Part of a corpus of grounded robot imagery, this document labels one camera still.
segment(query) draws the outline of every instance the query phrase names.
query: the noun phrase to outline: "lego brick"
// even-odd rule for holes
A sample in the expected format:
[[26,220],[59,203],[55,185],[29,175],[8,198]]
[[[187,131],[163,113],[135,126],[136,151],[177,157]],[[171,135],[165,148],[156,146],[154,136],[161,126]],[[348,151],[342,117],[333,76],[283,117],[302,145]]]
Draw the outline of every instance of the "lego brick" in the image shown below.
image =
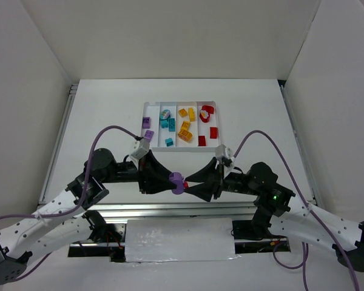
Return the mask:
[[168,128],[168,126],[169,126],[169,121],[168,120],[161,120],[160,121],[160,126],[161,126],[161,128],[162,129],[166,129],[166,128]]
[[206,147],[206,139],[204,135],[198,136],[198,146],[199,147]]
[[214,107],[213,106],[204,105],[204,106],[202,106],[202,110],[205,110],[209,114],[213,114],[214,113]]
[[164,142],[166,143],[166,145],[168,147],[170,147],[170,146],[172,146],[174,144],[173,141],[172,141],[172,138],[167,138],[167,139],[164,140]]
[[200,119],[203,123],[208,123],[211,115],[205,110],[200,110]]
[[146,132],[144,133],[144,139],[148,142],[151,141],[152,139],[152,136],[153,136],[153,131],[152,130],[146,130]]
[[185,129],[181,129],[181,131],[178,133],[178,137],[183,141],[189,142],[192,139],[193,134]]
[[184,121],[182,122],[181,129],[188,130],[188,129],[189,129],[189,126],[190,126],[190,121],[186,121],[186,120],[184,120]]
[[169,131],[174,132],[175,131],[175,118],[169,119]]
[[170,110],[168,109],[165,109],[163,110],[161,113],[160,113],[160,116],[159,116],[159,119],[162,121],[162,120],[168,120],[171,116],[171,112]]
[[216,127],[211,127],[211,138],[215,139],[218,136],[218,129]]
[[189,119],[190,119],[190,122],[195,121],[195,114],[194,114],[193,107],[189,107],[188,111],[189,111]]
[[178,113],[180,114],[181,117],[187,116],[187,111],[184,108],[182,108],[180,111],[178,111]]
[[141,127],[143,129],[149,129],[150,128],[150,118],[149,117],[143,117],[143,121],[141,123]]

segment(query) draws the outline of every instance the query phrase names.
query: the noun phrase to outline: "purple object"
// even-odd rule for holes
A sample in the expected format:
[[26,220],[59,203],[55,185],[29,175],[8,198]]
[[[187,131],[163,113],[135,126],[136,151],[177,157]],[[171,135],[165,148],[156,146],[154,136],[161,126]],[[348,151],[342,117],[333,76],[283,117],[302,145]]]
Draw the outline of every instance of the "purple object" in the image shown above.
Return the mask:
[[144,139],[148,142],[151,141],[152,139],[152,136],[153,136],[153,131],[152,130],[146,130],[145,134],[144,134]]
[[182,194],[184,192],[183,177],[181,173],[174,172],[169,175],[169,181],[177,185],[177,188],[172,189],[171,192],[174,194]]
[[143,117],[143,122],[141,123],[142,128],[149,129],[150,128],[150,118]]

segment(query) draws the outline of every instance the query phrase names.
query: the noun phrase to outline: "orange block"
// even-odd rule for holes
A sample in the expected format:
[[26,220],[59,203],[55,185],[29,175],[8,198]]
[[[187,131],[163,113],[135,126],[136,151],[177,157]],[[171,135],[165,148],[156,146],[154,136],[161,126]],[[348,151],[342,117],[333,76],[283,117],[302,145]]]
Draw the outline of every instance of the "orange block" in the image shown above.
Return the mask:
[[178,113],[180,114],[181,117],[187,116],[187,111],[184,108],[182,108],[180,111],[178,111]]
[[192,139],[193,134],[185,129],[181,129],[181,131],[178,133],[178,137],[183,141],[189,142]]
[[195,121],[195,114],[194,114],[193,107],[189,107],[188,110],[189,110],[189,119],[190,119],[190,122]]
[[190,121],[184,120],[183,123],[182,123],[182,126],[181,126],[181,130],[182,129],[188,130],[189,126],[190,126]]

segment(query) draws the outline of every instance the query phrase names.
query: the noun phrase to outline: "teal block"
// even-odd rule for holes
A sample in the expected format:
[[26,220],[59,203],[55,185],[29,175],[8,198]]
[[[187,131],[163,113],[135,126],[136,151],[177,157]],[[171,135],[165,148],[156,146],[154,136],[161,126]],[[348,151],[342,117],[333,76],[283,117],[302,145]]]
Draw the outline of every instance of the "teal block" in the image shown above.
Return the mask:
[[168,147],[172,146],[174,144],[174,142],[172,141],[172,138],[167,138],[164,140],[164,142],[166,143],[166,145]]
[[169,122],[167,120],[161,120],[160,126],[162,127],[162,129],[166,129],[169,126]]
[[175,131],[175,118],[169,119],[169,131],[174,132]]

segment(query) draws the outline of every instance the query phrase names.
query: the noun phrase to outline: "red block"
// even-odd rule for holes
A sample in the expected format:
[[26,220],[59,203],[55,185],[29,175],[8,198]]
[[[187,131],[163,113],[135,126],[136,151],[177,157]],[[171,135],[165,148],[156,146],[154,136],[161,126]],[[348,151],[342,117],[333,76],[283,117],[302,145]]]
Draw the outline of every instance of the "red block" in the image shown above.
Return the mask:
[[204,135],[198,136],[198,146],[199,147],[206,147],[206,140]]
[[211,138],[217,138],[218,129],[216,127],[211,127]]
[[204,105],[204,106],[202,106],[202,110],[207,111],[209,114],[213,114],[214,113],[214,107],[213,106]]

